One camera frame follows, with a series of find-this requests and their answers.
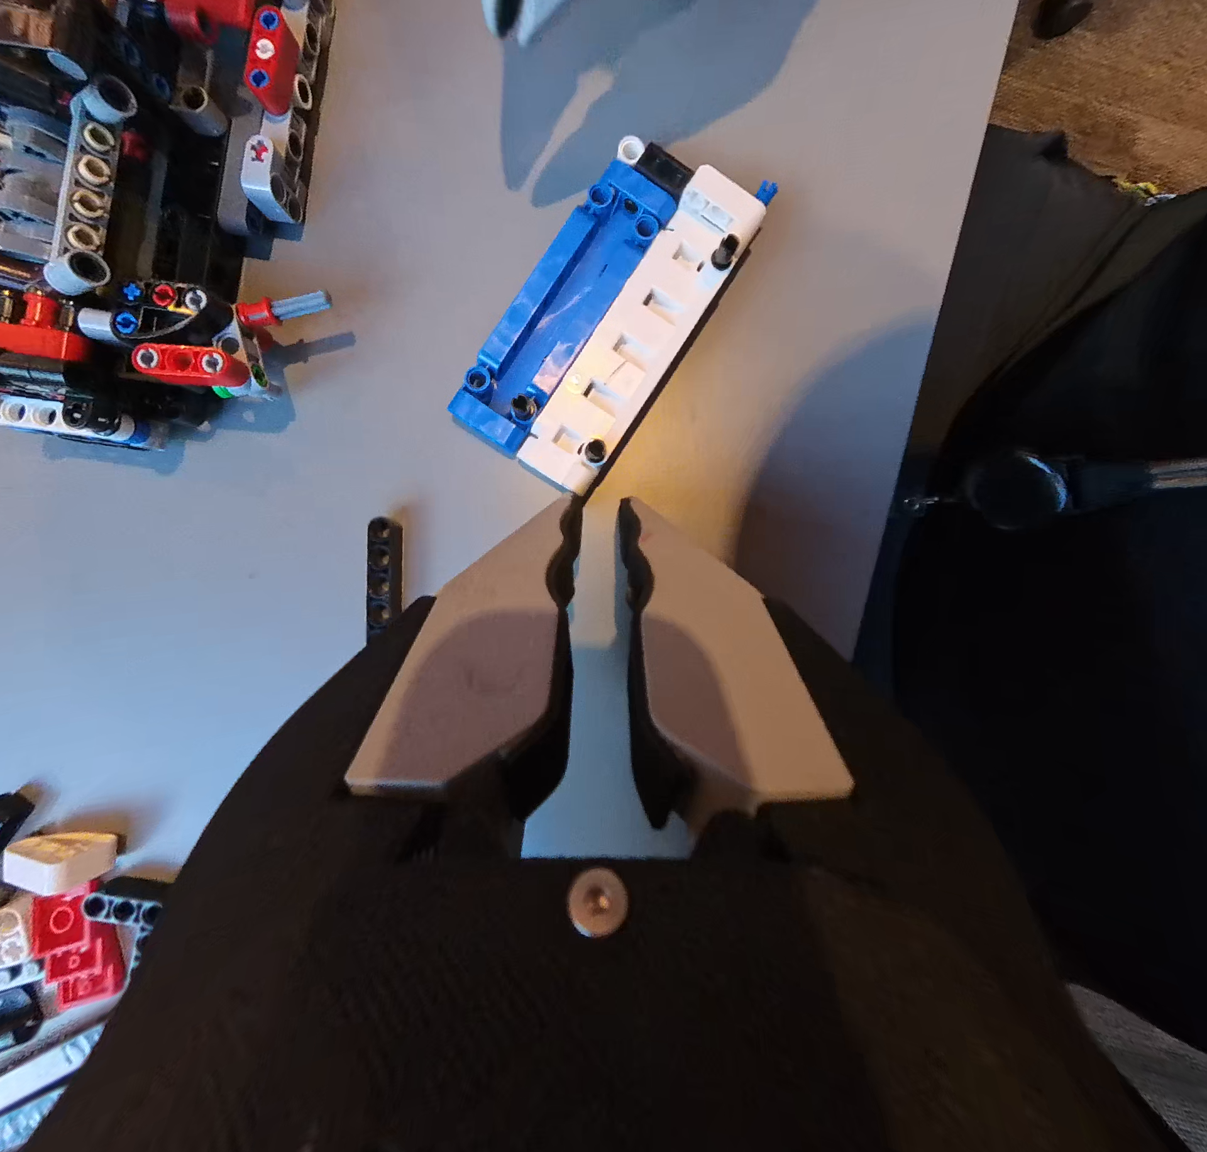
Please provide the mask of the grey desk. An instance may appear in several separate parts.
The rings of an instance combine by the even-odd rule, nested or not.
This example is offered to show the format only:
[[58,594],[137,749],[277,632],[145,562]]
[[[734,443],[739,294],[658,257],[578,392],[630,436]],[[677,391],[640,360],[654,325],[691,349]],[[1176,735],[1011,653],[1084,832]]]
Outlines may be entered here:
[[173,874],[279,725],[365,645],[370,517],[429,594],[556,492],[454,424],[466,366],[626,133],[753,190],[746,265],[584,508],[572,749],[536,855],[679,855],[629,776],[618,501],[850,656],[1018,0],[335,0],[303,238],[327,288],[283,395],[159,453],[2,430],[2,789]]

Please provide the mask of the black perforated toy beam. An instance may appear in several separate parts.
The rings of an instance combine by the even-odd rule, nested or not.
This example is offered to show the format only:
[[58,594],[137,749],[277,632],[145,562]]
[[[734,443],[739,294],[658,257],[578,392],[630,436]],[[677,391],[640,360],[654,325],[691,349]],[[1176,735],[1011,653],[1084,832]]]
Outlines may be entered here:
[[373,642],[402,611],[402,527],[388,516],[367,524],[366,644]]

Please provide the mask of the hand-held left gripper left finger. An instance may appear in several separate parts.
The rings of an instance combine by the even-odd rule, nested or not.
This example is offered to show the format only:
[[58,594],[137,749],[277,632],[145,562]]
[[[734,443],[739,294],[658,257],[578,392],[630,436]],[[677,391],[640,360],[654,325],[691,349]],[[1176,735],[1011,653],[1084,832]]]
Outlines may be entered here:
[[440,587],[346,769],[350,792],[433,796],[495,762],[513,803],[548,797],[567,760],[580,531],[580,500],[556,498]]

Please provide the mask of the person's dark jacket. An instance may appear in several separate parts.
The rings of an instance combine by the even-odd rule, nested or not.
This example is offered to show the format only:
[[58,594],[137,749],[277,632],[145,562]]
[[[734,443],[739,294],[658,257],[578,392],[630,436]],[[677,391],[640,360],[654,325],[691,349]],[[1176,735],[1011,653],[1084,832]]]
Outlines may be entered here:
[[959,494],[1001,450],[1204,458],[1204,190],[1145,199],[991,126],[865,624],[1067,971],[1204,1047],[1204,488],[1040,528]]

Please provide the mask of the pile of toy bricks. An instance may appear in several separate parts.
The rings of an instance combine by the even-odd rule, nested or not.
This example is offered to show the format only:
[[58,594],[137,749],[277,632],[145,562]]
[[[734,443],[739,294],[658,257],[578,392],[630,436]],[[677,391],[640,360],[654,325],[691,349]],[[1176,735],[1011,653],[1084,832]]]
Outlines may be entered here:
[[2,792],[2,1070],[113,1006],[169,892],[168,881],[120,869],[118,834],[36,830],[33,811],[25,788]]

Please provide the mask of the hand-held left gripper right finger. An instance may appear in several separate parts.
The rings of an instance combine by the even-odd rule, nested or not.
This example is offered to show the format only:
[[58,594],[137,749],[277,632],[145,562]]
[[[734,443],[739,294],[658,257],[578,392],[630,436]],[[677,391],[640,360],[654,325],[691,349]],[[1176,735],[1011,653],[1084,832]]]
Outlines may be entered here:
[[649,823],[844,799],[852,775],[762,594],[638,498],[618,543],[631,613],[631,776]]

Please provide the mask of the blue and white brick assembly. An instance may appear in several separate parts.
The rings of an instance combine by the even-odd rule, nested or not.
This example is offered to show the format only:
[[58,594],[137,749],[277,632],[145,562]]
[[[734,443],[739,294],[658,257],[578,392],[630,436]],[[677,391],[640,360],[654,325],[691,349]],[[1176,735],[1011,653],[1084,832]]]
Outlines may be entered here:
[[587,496],[711,316],[777,183],[623,137],[505,308],[451,417],[568,494]]

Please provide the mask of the partly built toy brick car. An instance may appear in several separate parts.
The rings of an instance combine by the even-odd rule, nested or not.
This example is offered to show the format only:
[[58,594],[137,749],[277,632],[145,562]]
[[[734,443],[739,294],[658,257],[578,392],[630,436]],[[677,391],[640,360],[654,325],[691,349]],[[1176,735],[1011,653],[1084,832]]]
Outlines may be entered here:
[[334,0],[1,0],[1,423],[163,450],[270,401]]

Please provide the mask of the black knob with metal rod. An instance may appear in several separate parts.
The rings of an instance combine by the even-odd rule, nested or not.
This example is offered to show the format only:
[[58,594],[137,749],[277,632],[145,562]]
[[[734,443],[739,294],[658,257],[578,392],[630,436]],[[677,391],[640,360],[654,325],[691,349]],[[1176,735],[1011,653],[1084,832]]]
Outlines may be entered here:
[[959,494],[991,527],[1030,529],[1158,492],[1201,489],[1205,459],[1103,462],[1001,450],[968,466]]

